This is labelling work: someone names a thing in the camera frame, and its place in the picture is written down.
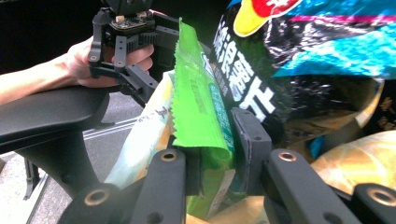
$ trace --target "floor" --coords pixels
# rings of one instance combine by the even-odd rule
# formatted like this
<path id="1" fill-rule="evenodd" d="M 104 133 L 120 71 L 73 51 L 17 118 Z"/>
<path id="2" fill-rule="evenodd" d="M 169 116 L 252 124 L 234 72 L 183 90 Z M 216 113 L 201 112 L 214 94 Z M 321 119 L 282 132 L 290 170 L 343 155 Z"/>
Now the floor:
<path id="1" fill-rule="evenodd" d="M 110 172 L 132 127 L 133 118 L 141 112 L 142 107 L 130 96 L 111 93 L 110 104 L 103 121 L 116 122 L 119 128 L 107 132 L 106 135 L 84 133 L 93 169 L 100 180 L 104 180 Z M 1 155 L 0 159 L 6 162 L 0 174 L 1 223 L 57 223 L 63 210 L 71 202 L 65 191 L 40 170 L 42 180 L 46 181 L 42 181 L 35 188 L 29 200 L 24 200 L 26 191 L 24 159 L 16 153 Z"/>

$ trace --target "green snack bag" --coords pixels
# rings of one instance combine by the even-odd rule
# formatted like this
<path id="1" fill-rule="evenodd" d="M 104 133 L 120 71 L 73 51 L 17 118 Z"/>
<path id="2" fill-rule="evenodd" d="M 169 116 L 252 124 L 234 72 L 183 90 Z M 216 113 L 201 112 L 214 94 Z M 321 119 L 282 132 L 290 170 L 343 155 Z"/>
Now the green snack bag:
<path id="1" fill-rule="evenodd" d="M 216 212 L 233 175 L 233 137 L 219 87 L 195 30 L 180 20 L 172 113 L 175 146 L 201 147 L 203 195 L 189 199 L 187 212 L 206 218 Z"/>

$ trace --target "chair armrest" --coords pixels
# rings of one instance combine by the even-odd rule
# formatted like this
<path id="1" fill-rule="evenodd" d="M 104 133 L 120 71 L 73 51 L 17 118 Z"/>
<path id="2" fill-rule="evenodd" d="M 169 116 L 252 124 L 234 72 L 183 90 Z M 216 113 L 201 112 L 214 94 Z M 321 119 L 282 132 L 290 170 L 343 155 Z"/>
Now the chair armrest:
<path id="1" fill-rule="evenodd" d="M 0 154 L 15 150 L 27 138 L 88 130 L 102 119 L 108 101 L 106 89 L 78 86 L 0 105 Z"/>

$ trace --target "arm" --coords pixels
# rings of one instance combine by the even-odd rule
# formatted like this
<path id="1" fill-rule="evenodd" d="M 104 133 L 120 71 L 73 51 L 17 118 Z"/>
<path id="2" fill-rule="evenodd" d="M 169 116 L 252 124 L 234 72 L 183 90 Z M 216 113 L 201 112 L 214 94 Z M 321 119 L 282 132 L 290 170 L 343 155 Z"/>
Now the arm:
<path id="1" fill-rule="evenodd" d="M 92 39 L 76 44 L 70 50 L 49 62 L 38 64 L 26 70 L 0 76 L 0 105 L 30 94 L 50 91 L 61 87 L 83 85 L 100 88 L 117 85 L 110 77 L 91 77 L 88 66 L 88 53 Z M 143 71 L 152 66 L 150 55 L 154 51 L 152 46 L 128 54 L 128 64 L 137 63 Z M 112 61 L 114 51 L 106 49 L 105 58 Z"/>

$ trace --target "human hand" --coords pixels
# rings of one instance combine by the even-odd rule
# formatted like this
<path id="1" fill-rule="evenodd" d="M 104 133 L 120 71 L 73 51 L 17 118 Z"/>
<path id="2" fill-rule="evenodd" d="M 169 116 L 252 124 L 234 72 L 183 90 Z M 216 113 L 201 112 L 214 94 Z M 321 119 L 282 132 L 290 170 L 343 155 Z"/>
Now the human hand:
<path id="1" fill-rule="evenodd" d="M 89 64 L 88 54 L 91 49 L 92 37 L 84 42 L 74 45 L 66 54 L 65 64 L 68 69 L 68 75 L 73 77 L 76 85 L 86 87 L 110 87 L 117 85 L 116 79 L 112 77 L 92 78 Z M 149 73 L 152 66 L 150 55 L 153 53 L 154 47 L 149 45 L 145 48 L 138 49 L 127 55 L 127 64 L 137 64 L 143 71 Z M 105 61 L 114 62 L 114 49 L 105 48 Z"/>

